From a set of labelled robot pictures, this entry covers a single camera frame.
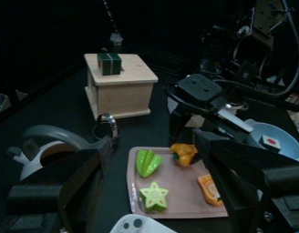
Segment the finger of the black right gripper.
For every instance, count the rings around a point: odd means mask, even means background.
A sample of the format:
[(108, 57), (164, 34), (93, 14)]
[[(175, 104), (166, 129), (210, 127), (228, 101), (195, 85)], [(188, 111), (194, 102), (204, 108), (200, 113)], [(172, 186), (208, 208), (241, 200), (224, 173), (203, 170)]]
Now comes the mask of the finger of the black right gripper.
[(192, 129), (186, 127), (192, 117), (191, 112), (182, 106), (176, 106), (170, 115), (170, 144), (194, 141)]

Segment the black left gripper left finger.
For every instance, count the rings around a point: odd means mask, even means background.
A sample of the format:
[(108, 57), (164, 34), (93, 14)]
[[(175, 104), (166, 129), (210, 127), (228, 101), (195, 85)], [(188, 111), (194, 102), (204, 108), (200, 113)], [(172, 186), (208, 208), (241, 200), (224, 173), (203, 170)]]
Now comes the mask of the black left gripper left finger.
[(6, 195), (0, 233), (92, 233), (101, 177), (112, 155), (104, 138), (84, 147), (60, 141), (40, 147), (23, 164)]

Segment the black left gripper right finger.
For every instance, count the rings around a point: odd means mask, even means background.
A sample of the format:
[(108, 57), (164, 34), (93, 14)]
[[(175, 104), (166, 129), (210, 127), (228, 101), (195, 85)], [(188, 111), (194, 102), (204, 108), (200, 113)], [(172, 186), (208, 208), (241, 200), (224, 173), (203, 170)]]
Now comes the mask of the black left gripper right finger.
[(299, 233), (299, 162), (200, 129), (194, 143), (232, 232)]

